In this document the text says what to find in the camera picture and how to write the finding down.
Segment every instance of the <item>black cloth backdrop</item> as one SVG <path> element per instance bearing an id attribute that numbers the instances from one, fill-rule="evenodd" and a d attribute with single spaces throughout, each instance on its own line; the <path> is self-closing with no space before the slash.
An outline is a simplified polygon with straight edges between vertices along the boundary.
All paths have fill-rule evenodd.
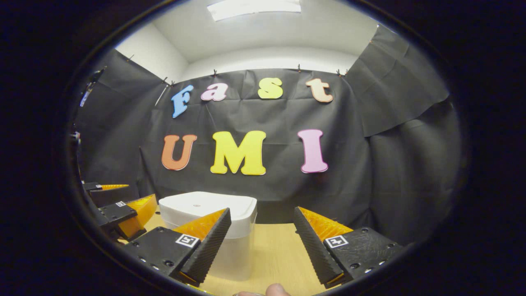
<path id="1" fill-rule="evenodd" d="M 94 69 L 108 69 L 76 120 L 80 170 L 86 182 L 125 183 L 137 196 L 209 191 L 258 199 L 258 223 L 289 223 L 296 206 L 352 228 L 370 226 L 406 244 L 429 234 L 452 206 L 460 167 L 458 115 L 438 74 L 418 50 L 380 26 L 345 77 L 335 73 L 265 69 L 219 73 L 165 88 L 161 80 L 117 51 Z M 278 77 L 283 96 L 262 100 L 258 82 Z M 330 103 L 312 97 L 308 80 L 330 85 Z M 227 97 L 202 101 L 213 83 Z M 189 84 L 187 110 L 175 119 L 172 96 Z M 305 174 L 297 132 L 323 131 L 329 169 Z M 239 145 L 249 131 L 264 131 L 262 176 L 213 174 L 215 141 L 228 131 Z M 166 135 L 194 134 L 188 165 L 161 163 Z M 183 148 L 179 140 L 174 159 Z"/>

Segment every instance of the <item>blue letter f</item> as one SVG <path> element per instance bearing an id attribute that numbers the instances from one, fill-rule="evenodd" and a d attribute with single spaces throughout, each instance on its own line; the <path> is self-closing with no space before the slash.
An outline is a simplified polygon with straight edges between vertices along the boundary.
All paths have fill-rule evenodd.
<path id="1" fill-rule="evenodd" d="M 187 107 L 183 103 L 188 103 L 188 100 L 190 100 L 190 94 L 188 92 L 191 92 L 193 89 L 194 86 L 190 84 L 182 91 L 171 97 L 171 100 L 174 101 L 174 118 L 186 110 Z"/>

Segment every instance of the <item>ceiling light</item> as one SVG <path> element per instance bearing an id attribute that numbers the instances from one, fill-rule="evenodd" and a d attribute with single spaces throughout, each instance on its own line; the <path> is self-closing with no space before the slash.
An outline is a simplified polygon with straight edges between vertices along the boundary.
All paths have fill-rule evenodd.
<path id="1" fill-rule="evenodd" d="M 299 0 L 224 0 L 207 8 L 216 22 L 258 12 L 301 12 Z"/>

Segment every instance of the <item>letter i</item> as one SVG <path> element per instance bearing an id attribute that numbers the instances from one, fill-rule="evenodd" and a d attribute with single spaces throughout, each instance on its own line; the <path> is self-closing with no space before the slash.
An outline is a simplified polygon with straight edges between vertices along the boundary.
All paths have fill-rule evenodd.
<path id="1" fill-rule="evenodd" d="M 303 140 L 305 151 L 305 164 L 301 166 L 301 171 L 308 173 L 320 173 L 329 168 L 329 165 L 323 162 L 321 155 L 320 137 L 323 135 L 321 130 L 302 130 L 298 136 Z"/>

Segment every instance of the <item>yellow letter m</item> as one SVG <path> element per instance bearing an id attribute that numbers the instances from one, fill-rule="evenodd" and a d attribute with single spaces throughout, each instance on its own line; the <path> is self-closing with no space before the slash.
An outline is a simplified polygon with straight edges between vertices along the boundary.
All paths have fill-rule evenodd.
<path id="1" fill-rule="evenodd" d="M 216 156 L 214 165 L 210 171 L 215 174 L 225 174 L 228 169 L 225 166 L 227 159 L 228 166 L 232 173 L 236 173 L 245 159 L 245 165 L 241 168 L 244 175 L 264 175 L 266 170 L 261 160 L 261 149 L 263 139 L 267 134 L 262 131 L 250 131 L 239 145 L 236 145 L 230 132 L 217 132 L 212 138 L 216 140 Z"/>

